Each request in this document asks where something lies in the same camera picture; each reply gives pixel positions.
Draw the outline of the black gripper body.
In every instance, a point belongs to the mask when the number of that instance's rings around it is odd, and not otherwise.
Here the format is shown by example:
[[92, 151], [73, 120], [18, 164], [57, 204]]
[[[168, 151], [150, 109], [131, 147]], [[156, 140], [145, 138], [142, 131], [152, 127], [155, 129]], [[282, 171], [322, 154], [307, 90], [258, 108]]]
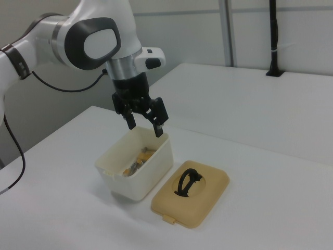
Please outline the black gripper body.
[[129, 79], [113, 80], [113, 84], [116, 92], [113, 93], [112, 98], [119, 98], [125, 101], [151, 100], [145, 72]]

